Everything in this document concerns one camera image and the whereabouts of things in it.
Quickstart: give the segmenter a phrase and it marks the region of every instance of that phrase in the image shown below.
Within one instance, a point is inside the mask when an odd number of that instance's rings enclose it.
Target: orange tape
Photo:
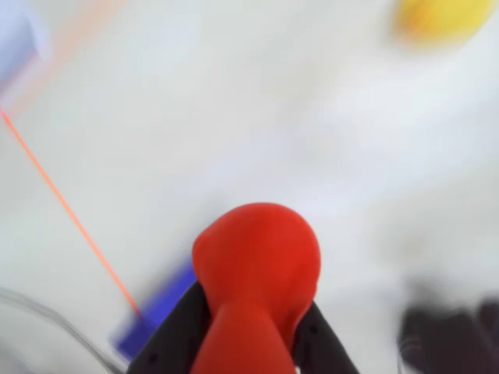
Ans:
[[[102,266],[106,269],[106,271],[111,276],[112,280],[118,286],[119,290],[123,293],[123,296],[125,296],[126,300],[128,301],[128,303],[132,307],[133,311],[139,317],[141,317],[139,308],[137,307],[137,305],[136,305],[135,301],[133,300],[132,296],[130,295],[130,293],[128,292],[128,290],[125,288],[125,286],[123,285],[123,283],[119,280],[119,278],[116,275],[115,271],[111,268],[111,266],[109,265],[108,261],[104,258],[104,255],[102,255],[102,252],[99,250],[99,248],[97,247],[97,245],[95,244],[95,242],[88,235],[87,230],[85,230],[85,228],[83,227],[83,225],[80,223],[80,221],[78,220],[78,218],[76,217],[76,215],[73,213],[73,211],[69,207],[68,203],[61,196],[61,193],[57,190],[57,188],[55,188],[54,183],[52,183],[51,179],[48,177],[47,173],[45,173],[45,170],[41,167],[41,165],[37,161],[36,157],[31,153],[30,149],[28,148],[28,146],[24,142],[23,138],[21,138],[21,135],[14,128],[14,126],[10,122],[9,118],[7,117],[7,115],[3,111],[1,111],[1,110],[0,110],[0,115],[3,117],[3,119],[4,119],[4,121],[5,121],[6,125],[7,125],[7,127],[9,127],[10,131],[12,132],[12,134],[14,134],[14,136],[17,139],[17,142],[24,149],[24,151],[26,152],[26,154],[30,158],[30,160],[33,163],[33,165],[35,166],[35,168],[40,172],[42,178],[45,180],[45,182],[47,183],[48,187],[50,187],[50,190],[54,193],[55,197],[57,197],[57,200],[61,203],[61,205],[64,208],[64,210],[66,211],[66,213],[69,215],[69,217],[74,222],[74,224],[78,227],[78,230],[80,230],[81,235],[83,235],[83,237],[85,238],[85,240],[87,240],[88,245],[92,248],[92,250],[94,251],[94,253],[97,256],[97,258],[99,259],[99,261],[101,261]]]

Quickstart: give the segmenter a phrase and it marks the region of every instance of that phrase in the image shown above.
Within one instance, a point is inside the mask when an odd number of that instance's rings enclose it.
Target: white surface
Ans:
[[[130,2],[12,120],[138,302],[226,210],[295,208],[321,243],[320,307],[361,372],[395,374],[411,285],[470,304],[497,290],[499,19],[415,51],[392,6]],[[0,284],[111,351],[129,307],[5,126],[0,170]],[[99,372],[0,313],[38,369]]]

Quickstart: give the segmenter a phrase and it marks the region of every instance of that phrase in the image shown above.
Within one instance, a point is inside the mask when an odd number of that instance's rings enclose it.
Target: red object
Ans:
[[[296,212],[236,208],[195,241],[193,265],[212,323],[192,374],[294,374],[296,327],[312,304],[319,245]]]

